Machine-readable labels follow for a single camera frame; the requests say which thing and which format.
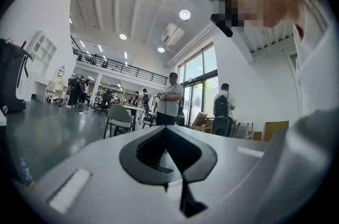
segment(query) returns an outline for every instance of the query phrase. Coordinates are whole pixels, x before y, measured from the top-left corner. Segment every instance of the white t-shirt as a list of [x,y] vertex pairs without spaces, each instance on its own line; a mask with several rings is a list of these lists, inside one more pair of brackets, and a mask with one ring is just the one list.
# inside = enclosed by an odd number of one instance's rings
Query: white t-shirt
[[228,116],[233,119],[233,114],[232,114],[231,106],[236,106],[236,105],[235,105],[235,99],[234,99],[234,97],[233,97],[231,92],[221,91],[220,93],[218,93],[214,97],[213,112],[214,112],[214,107],[215,107],[215,104],[216,104],[216,99],[219,98],[222,95],[224,95],[226,97],[226,99],[227,99],[227,103],[228,103]]
[[305,0],[305,30],[294,26],[297,80],[301,86],[301,113],[339,106],[339,41],[336,19],[327,0]]
[[[169,86],[164,92],[168,95],[182,94],[184,93],[184,88],[180,84]],[[179,100],[177,101],[159,101],[157,112],[176,117],[178,115],[179,109]]]

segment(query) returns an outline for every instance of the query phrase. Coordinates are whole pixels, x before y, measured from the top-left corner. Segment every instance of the balcony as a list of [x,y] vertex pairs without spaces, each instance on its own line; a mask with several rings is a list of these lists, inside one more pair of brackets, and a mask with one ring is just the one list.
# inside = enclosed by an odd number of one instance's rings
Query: balcony
[[74,58],[77,61],[85,62],[90,65],[98,66],[104,69],[110,69],[112,71],[137,77],[141,80],[146,80],[155,84],[166,85],[167,82],[166,76],[152,73],[150,71],[140,69],[134,66],[125,65],[124,63],[117,62],[111,59],[104,59],[97,55],[82,52],[73,38],[72,38],[72,49]]

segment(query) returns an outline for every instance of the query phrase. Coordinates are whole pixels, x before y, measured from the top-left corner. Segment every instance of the white shirt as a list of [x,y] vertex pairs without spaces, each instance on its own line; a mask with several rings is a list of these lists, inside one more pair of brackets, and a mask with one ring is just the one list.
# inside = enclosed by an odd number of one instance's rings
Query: white shirt
[[232,110],[231,110],[231,106],[236,106],[235,105],[235,99],[232,95],[231,92],[228,91],[221,91],[220,93],[218,93],[215,97],[214,97],[214,101],[213,101],[213,112],[214,112],[214,107],[216,104],[216,99],[219,98],[220,96],[224,95],[227,99],[227,105],[228,105],[228,116],[230,118],[233,119],[233,114],[232,114]]
[[339,40],[327,0],[308,1],[303,38],[294,27],[302,115],[339,106]]

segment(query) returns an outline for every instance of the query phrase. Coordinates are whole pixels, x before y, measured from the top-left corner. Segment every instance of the dark hair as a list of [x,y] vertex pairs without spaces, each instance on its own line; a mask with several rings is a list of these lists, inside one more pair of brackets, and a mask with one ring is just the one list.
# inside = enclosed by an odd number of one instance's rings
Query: dark hair
[[227,83],[223,83],[221,85],[221,90],[223,91],[223,90],[227,90],[227,89],[229,89],[229,85]]

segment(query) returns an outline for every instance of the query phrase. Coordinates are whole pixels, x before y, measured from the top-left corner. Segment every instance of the baseball cap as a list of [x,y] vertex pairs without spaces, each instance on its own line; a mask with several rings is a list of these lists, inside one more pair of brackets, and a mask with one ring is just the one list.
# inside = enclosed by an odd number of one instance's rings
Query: baseball cap
[[170,74],[169,74],[169,77],[175,77],[175,78],[178,78],[178,74],[177,74],[177,73],[170,73]]

